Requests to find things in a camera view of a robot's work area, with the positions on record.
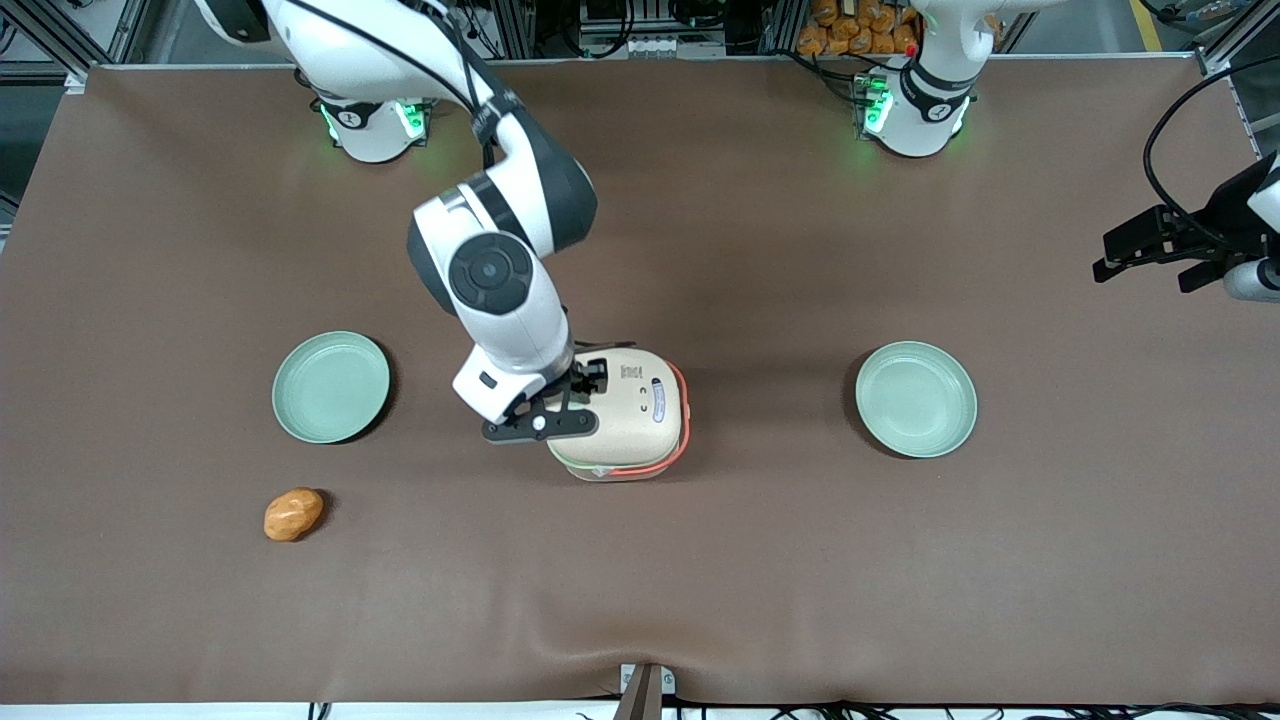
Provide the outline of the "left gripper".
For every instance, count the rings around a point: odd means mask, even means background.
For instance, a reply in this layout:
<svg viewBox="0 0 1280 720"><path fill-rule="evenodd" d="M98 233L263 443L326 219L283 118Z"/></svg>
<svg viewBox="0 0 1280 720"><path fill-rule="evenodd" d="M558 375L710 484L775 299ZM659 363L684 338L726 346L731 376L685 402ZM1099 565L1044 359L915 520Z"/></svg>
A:
<svg viewBox="0 0 1280 720"><path fill-rule="evenodd" d="M1203 223L1234 251L1277 252L1277 150L1224 181L1203 209ZM1204 234L1165 205L1152 206L1107 231L1102 243L1103 256L1092 265L1096 283L1137 266L1196 260L1196 265L1178 274L1181 293L1221 284L1229 295L1238 295L1231 273L1240 260L1207 260Z"/></svg>

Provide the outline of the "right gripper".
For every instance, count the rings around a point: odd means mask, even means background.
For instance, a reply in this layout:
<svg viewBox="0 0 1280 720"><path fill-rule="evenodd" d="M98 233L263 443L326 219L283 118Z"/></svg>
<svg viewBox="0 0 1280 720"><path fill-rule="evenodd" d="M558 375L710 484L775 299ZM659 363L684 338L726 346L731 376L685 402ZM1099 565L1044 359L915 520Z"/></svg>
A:
<svg viewBox="0 0 1280 720"><path fill-rule="evenodd" d="M500 424L513 407L547 388L568 372L573 361L571 340L550 343L488 343L476 341L454 375L454 392L484 420ZM596 387L609 382L605 357L580 363L580 378L564 391L567 404L590 404Z"/></svg>

